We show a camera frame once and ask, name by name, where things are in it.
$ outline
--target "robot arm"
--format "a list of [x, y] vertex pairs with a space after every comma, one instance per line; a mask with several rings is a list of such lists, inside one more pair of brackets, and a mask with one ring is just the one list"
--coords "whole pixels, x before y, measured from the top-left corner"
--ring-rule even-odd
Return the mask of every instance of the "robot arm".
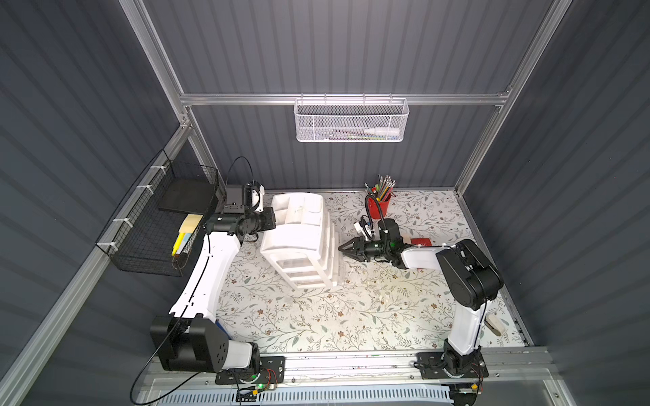
[[472, 240], [462, 240], [453, 246], [409, 246], [391, 218], [379, 222], [379, 235], [380, 240], [373, 241], [355, 237], [341, 245], [339, 251], [361, 262], [383, 257], [400, 269], [441, 269], [459, 304], [452, 330], [445, 340], [445, 371], [452, 377], [467, 373], [480, 356], [478, 337], [485, 324], [487, 307], [503, 287], [499, 271]]
[[276, 219], [263, 208], [264, 188], [256, 182], [229, 186], [224, 209], [205, 224], [199, 259], [168, 316], [156, 317], [149, 330], [168, 371], [219, 372], [250, 368], [259, 373], [255, 344], [230, 340], [215, 324], [224, 279], [246, 235], [271, 230]]

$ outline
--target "floral pattern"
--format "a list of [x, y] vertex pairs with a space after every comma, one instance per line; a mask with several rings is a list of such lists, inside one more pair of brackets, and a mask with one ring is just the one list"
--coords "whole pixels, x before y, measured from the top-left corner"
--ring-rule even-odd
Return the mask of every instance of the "floral pattern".
[[[341, 241], [357, 235], [365, 213], [362, 193], [323, 193]], [[270, 205], [272, 196], [265, 196]], [[395, 192], [387, 217], [402, 234], [434, 244], [472, 238], [451, 191]], [[332, 289], [292, 290], [244, 243], [228, 271], [216, 314], [236, 340], [258, 343], [262, 352], [359, 351], [440, 348], [454, 321], [455, 301], [441, 270], [399, 270], [384, 263], [345, 258]], [[501, 296], [488, 309], [507, 327], [501, 337], [488, 329], [483, 346], [523, 346]]]

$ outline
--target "yellow marker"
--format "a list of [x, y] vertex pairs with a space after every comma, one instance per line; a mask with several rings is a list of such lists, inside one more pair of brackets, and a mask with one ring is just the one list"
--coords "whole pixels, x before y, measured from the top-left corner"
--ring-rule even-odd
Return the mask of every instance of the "yellow marker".
[[174, 243], [174, 250], [172, 251], [172, 256], [176, 254], [176, 251], [178, 250], [178, 247], [181, 246], [181, 243], [183, 242], [183, 237], [185, 236], [185, 233], [180, 233], [178, 234], [178, 238], [176, 238], [176, 242]]

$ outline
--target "black cable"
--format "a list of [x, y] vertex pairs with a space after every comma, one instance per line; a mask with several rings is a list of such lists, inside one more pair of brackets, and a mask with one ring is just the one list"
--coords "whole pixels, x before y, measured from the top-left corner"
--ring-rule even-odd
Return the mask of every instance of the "black cable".
[[[210, 234], [207, 233], [206, 236], [207, 236], [207, 252], [210, 253]], [[207, 258], [207, 261], [205, 261], [205, 266], [203, 267], [203, 271], [201, 271], [201, 276], [199, 276], [199, 280], [196, 282], [196, 285], [194, 285], [194, 290], [192, 291], [192, 294], [190, 295], [189, 300], [192, 300], [192, 298], [194, 297], [194, 293], [196, 292], [196, 288], [197, 288], [197, 286], [199, 285], [199, 283], [201, 282], [201, 278], [203, 277], [203, 274], [205, 273], [205, 269], [207, 268], [207, 265], [208, 265], [208, 263], [210, 262], [210, 258], [211, 258], [211, 257], [208, 257], [208, 258]], [[175, 387], [174, 389], [170, 390], [170, 391], [167, 392], [166, 394], [164, 394], [164, 395], [162, 395], [161, 397], [159, 397], [159, 398], [157, 398], [157, 399], [154, 399], [154, 400], [152, 400], [152, 401], [145, 402], [145, 403], [139, 403], [139, 402], [136, 402], [136, 401], [133, 399], [133, 389], [135, 389], [135, 384], [138, 382], [138, 379], [140, 379], [140, 376], [142, 376], [142, 372], [144, 372], [144, 370], [147, 369], [147, 367], [149, 366], [149, 364], [151, 364], [151, 361], [152, 361], [153, 358], [156, 356], [156, 354], [158, 354], [158, 351], [160, 351], [160, 349], [162, 348], [163, 344], [164, 344], [164, 343], [169, 339], [170, 335], [172, 335], [172, 333], [174, 332], [174, 330], [176, 330], [176, 327], [178, 327], [178, 325], [181, 323], [181, 320], [182, 320], [182, 318], [183, 318], [183, 315], [185, 314], [185, 311], [187, 310], [188, 307], [190, 307], [190, 305], [186, 305], [186, 306], [185, 306], [185, 308], [183, 309], [183, 312], [181, 312], [181, 316], [179, 316], [178, 320], [176, 320], [176, 323], [174, 324], [174, 326], [169, 330], [169, 332], [167, 332], [167, 335], [164, 337], [164, 339], [163, 339], [163, 340], [161, 341], [161, 343], [158, 345], [158, 348], [156, 348], [156, 350], [153, 352], [153, 354], [151, 354], [151, 357], [149, 357], [149, 360], [147, 361], [147, 363], [142, 367], [142, 369], [140, 370], [140, 372], [138, 372], [138, 375], [137, 375], [137, 376], [135, 377], [135, 379], [133, 380], [133, 384], [131, 384], [131, 390], [129, 391], [129, 399], [131, 400], [131, 403], [133, 403], [134, 405], [136, 405], [136, 406], [151, 405], [152, 403], [154, 403], [154, 402], [156, 402], [156, 401], [159, 401], [160, 399], [163, 399], [164, 397], [168, 396], [169, 394], [171, 394], [171, 393], [172, 393], [173, 391], [175, 391], [176, 389], [182, 387], [182, 386], [183, 386], [187, 381], [189, 381], [190, 379], [192, 379], [193, 377], [197, 376], [197, 375], [200, 373], [200, 372], [197, 372], [196, 374], [190, 376], [189, 378], [187, 378], [186, 380], [184, 380], [180, 385], [178, 385], [178, 386]]]
[[419, 370], [427, 370], [427, 369], [433, 369], [433, 368], [442, 368], [444, 367], [445, 362], [443, 360], [440, 360], [437, 364], [431, 365], [431, 364], [423, 364], [421, 362], [415, 361], [413, 363], [413, 367], [417, 368]]
[[[237, 397], [239, 396], [239, 391], [241, 390], [241, 389], [239, 388], [239, 378], [237, 378], [237, 377], [235, 376], [235, 373], [232, 372], [231, 370], [226, 370], [226, 371], [230, 372], [230, 375], [233, 376], [233, 379], [235, 380], [235, 383], [237, 384], [237, 392], [235, 393], [235, 401], [237, 401]], [[241, 406], [241, 404], [242, 404], [242, 398], [239, 397], [239, 406]]]
[[485, 298], [485, 301], [483, 302], [483, 305], [484, 305], [484, 307], [483, 307], [483, 314], [481, 315], [481, 319], [479, 319], [479, 328], [478, 328], [478, 330], [476, 330], [476, 337], [474, 338], [474, 347], [476, 347], [476, 343], [478, 342], [478, 335], [479, 335], [480, 332], [481, 332], [480, 321], [483, 320], [483, 317], [485, 317], [485, 315], [486, 315], [486, 311], [487, 311], [487, 309], [488, 309], [488, 293], [486, 292], [486, 288], [485, 288], [485, 286], [483, 286], [483, 282], [481, 282], [481, 279], [478, 277], [478, 275], [477, 275], [476, 272], [474, 271], [474, 268], [470, 266], [470, 267], [469, 267], [469, 271], [474, 275], [474, 277], [475, 277], [476, 280], [478, 281], [478, 284], [481, 285], [481, 290], [483, 290], [483, 297]]
[[377, 199], [369, 194], [366, 195], [365, 200], [363, 201], [363, 204], [366, 208], [366, 213], [368, 214], [368, 218], [370, 218], [370, 207], [368, 206], [368, 200], [370, 199], [374, 202], [374, 204], [377, 205], [377, 209], [379, 211], [379, 217], [382, 218], [383, 229], [386, 230], [387, 229], [386, 221], [384, 220], [384, 212], [382, 210], [382, 207], [379, 206], [379, 202], [377, 201]]
[[230, 177], [230, 171], [233, 169], [235, 162], [237, 162], [237, 160], [240, 158], [246, 160], [246, 163], [248, 164], [248, 170], [250, 170], [250, 176], [253, 180], [255, 180], [255, 175], [253, 174], [253, 168], [250, 166], [250, 162], [248, 162], [248, 158], [246, 158], [244, 155], [239, 155], [237, 158], [235, 158], [233, 163], [230, 164], [230, 168], [228, 168], [228, 172], [226, 173], [226, 186], [228, 186], [228, 178]]
[[368, 216], [366, 216], [365, 214], [362, 214], [361, 218], [359, 219], [359, 223], [361, 224], [361, 230], [363, 231], [363, 234], [365, 234], [365, 236], [368, 237], [368, 241], [372, 241], [372, 237], [368, 233], [368, 230], [365, 229], [365, 224], [364, 224], [364, 221], [363, 221], [364, 217], [366, 217], [368, 219], [368, 222], [366, 224], [370, 224], [370, 229], [372, 229], [372, 221], [370, 220], [370, 218]]

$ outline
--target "black wire mesh basket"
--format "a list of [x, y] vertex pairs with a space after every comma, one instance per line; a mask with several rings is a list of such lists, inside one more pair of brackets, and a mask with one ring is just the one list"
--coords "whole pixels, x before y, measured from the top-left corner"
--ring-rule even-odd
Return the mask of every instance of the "black wire mesh basket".
[[[172, 256], [179, 228], [187, 213], [161, 210], [159, 205], [176, 179], [210, 184], [212, 194], [199, 224], [184, 248]], [[112, 242], [97, 241], [97, 246], [121, 271], [180, 277], [184, 269], [191, 271], [198, 260], [205, 235], [203, 225], [218, 205], [218, 186], [215, 168], [167, 160], [147, 185], [137, 186], [143, 190], [128, 215], [116, 219], [120, 226]], [[105, 230], [116, 220], [112, 219]]]

